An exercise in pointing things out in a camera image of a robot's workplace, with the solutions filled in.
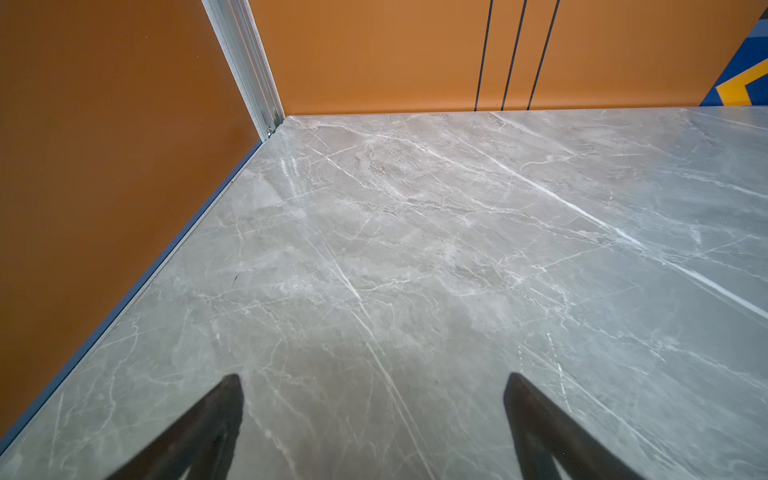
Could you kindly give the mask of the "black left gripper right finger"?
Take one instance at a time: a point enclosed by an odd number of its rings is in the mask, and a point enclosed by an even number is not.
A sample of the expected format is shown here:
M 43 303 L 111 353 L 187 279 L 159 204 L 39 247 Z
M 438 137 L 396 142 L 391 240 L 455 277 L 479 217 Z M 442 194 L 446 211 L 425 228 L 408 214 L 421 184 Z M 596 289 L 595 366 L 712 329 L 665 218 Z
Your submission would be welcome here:
M 524 375 L 509 375 L 503 404 L 525 479 L 639 479 Z

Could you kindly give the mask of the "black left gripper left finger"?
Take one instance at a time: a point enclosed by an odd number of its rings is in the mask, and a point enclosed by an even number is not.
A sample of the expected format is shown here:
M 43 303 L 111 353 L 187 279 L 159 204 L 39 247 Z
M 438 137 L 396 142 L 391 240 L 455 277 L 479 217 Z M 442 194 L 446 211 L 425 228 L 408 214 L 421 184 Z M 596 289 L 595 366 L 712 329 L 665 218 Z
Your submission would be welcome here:
M 225 479 L 243 418 L 240 377 L 224 376 L 111 479 Z

